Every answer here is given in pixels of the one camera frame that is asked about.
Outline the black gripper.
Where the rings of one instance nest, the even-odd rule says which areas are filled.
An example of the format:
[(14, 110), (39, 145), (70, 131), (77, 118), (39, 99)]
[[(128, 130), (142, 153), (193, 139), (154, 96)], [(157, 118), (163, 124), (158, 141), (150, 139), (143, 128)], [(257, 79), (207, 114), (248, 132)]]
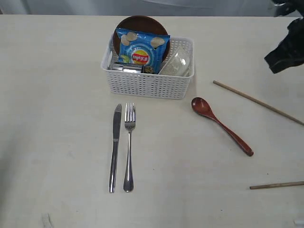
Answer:
[(288, 34), (277, 48), (264, 57), (274, 74), (304, 63), (304, 19), (293, 20), (287, 29)]

